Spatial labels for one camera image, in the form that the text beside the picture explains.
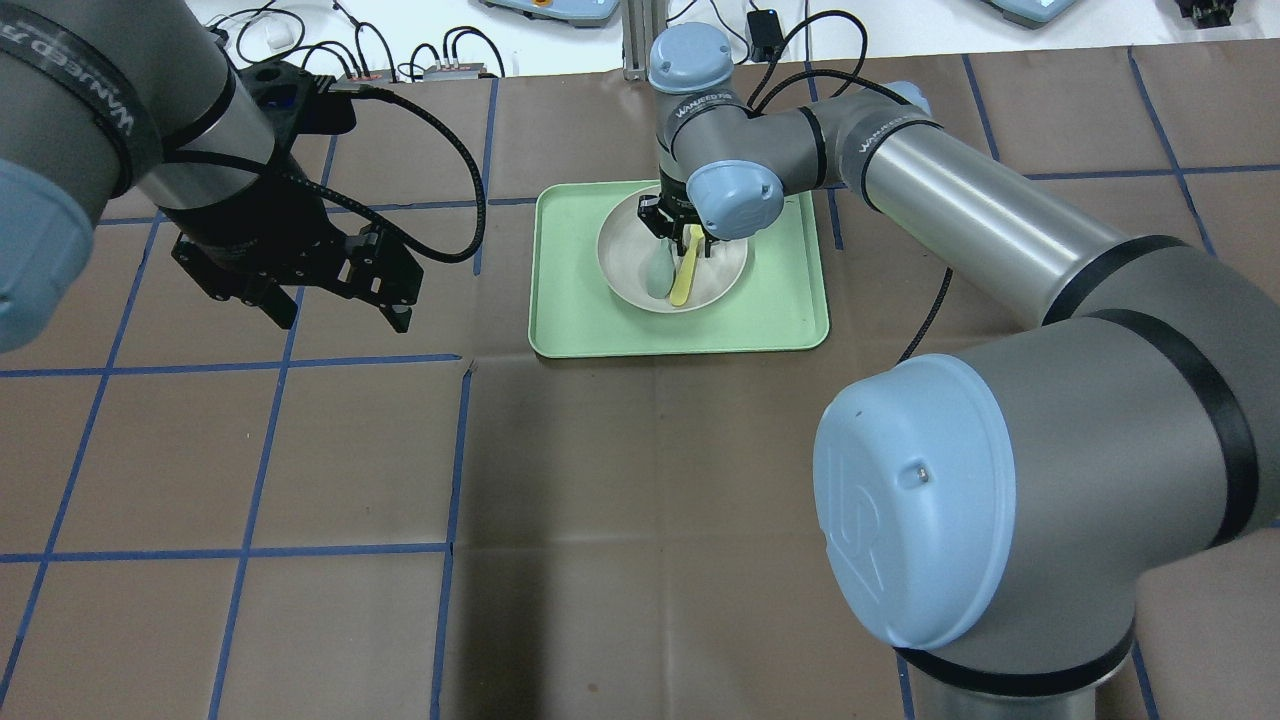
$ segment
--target black connector box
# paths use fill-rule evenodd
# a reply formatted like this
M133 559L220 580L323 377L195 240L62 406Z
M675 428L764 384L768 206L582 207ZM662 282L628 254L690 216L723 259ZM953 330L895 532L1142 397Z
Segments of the black connector box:
M782 55L782 23L777 10L751 10L746 14L746 36L751 40L753 63L772 63Z

